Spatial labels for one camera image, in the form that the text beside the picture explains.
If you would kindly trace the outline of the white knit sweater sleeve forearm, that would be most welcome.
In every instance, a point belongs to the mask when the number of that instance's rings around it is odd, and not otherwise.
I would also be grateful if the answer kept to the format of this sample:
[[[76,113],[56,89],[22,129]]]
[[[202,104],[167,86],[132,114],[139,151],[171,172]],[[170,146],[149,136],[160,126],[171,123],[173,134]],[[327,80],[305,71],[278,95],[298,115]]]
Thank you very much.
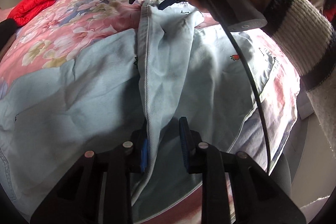
[[[271,37],[298,72],[335,150],[335,29],[308,0],[272,0],[264,11]]]

